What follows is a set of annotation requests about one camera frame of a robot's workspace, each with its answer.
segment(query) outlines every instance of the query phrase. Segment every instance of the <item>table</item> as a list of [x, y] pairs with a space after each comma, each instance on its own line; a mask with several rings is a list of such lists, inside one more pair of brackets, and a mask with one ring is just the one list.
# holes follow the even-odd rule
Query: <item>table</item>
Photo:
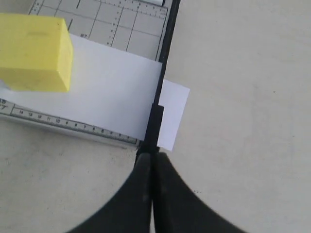
[[[311, 228], [310, 10], [305, 0], [180, 5], [166, 79], [191, 91], [168, 155], [199, 198], [248, 232]], [[72, 228], [133, 167], [133, 150], [0, 125], [3, 233]]]

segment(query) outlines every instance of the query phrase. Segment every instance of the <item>yellow sponge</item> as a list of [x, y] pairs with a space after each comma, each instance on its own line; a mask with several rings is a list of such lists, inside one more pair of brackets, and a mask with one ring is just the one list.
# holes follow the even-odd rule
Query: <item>yellow sponge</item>
[[0, 14], [0, 79], [16, 91], [67, 92], [73, 47], [62, 18]]

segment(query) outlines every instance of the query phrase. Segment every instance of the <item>ruler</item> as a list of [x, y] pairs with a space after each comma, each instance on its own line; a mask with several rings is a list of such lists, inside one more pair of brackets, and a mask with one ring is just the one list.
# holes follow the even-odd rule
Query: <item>ruler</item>
[[[29, 14], [62, 17], [72, 34], [157, 61], [171, 4], [172, 0], [166, 0], [164, 6], [139, 0], [35, 0]], [[0, 117], [99, 142], [139, 144], [139, 140], [120, 133], [32, 111], [6, 100], [0, 100]]]

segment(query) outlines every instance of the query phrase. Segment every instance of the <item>white table surface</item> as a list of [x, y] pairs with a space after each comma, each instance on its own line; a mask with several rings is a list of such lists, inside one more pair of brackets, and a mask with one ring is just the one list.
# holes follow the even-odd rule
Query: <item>white table surface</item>
[[[191, 91], [168, 155], [206, 204], [250, 233], [311, 229], [310, 11], [308, 0], [180, 6], [166, 78]], [[0, 129], [1, 233], [69, 230], [133, 167], [133, 150], [3, 120]]]

